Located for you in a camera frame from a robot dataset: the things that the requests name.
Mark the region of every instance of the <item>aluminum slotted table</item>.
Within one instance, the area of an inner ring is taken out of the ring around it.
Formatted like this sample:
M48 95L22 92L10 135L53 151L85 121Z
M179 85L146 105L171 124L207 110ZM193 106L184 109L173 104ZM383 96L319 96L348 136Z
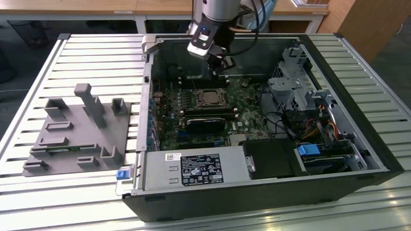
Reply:
M0 230L375 230L411 225L409 109L344 38L309 37L405 169L404 174L332 203L161 223L141 222L122 203L114 192L113 170L22 177L22 164L46 117L46 98L62 97L66 104L80 104L73 96L76 83L89 83L102 103L112 98L132 103L125 165L136 161L142 35L62 36L0 142ZM313 74L325 89L319 72Z

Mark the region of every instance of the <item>warning label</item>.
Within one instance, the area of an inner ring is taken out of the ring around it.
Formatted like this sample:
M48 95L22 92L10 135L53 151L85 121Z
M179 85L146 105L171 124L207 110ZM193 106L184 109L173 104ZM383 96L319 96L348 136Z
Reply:
M219 154L181 156L180 161L184 186L224 182Z

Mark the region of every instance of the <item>blue tab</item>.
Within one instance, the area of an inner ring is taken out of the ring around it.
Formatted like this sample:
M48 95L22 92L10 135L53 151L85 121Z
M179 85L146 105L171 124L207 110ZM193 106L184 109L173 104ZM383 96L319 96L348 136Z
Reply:
M300 155L319 155L320 150L316 144L303 144L296 148Z
M129 170L118 170L116 175L117 180L129 179Z

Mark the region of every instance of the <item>trash bin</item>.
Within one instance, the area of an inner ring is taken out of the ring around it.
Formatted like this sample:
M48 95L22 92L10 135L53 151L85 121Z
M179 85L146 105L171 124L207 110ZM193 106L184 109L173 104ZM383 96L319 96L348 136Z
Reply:
M20 35L26 45L36 49L45 47L49 43L41 21L6 21Z
M0 83L4 83L8 80L10 80L14 77L14 75L16 71L12 68L0 48Z

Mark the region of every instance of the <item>gray plastic part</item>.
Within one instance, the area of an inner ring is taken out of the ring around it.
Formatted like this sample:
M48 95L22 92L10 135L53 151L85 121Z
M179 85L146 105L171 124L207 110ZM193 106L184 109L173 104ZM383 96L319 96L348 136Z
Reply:
M112 103L101 104L89 94L88 84L77 84L74 89L85 106L66 106L61 99L49 99L45 107L49 116L22 167L25 177L122 166L130 103L113 99ZM96 126L96 120L104 121L105 126Z
M65 122L56 122L56 123L49 123L45 126L46 131L53 131L53 130L69 130L72 129L72 123L69 121Z
M76 164L80 166L80 168L97 167L98 161L93 156L82 156L77 157Z
M101 148L100 158L108 166L117 165L122 162L122 156L118 153L117 147L114 146L109 153L105 148Z
M42 160L26 161L22 167L26 171L32 173L44 173L49 168L48 164Z
M122 98L114 98L110 101L110 109L113 110L114 115L122 115L126 113L126 106Z
M102 118L102 105L100 103L98 98L90 95L90 85L88 83L80 83L74 88L74 95L81 98L84 102L84 106L86 110L86 114L89 114L94 120L94 123L98 128L106 127L106 122Z
M42 138L38 142L40 146L64 146L68 144L65 137Z

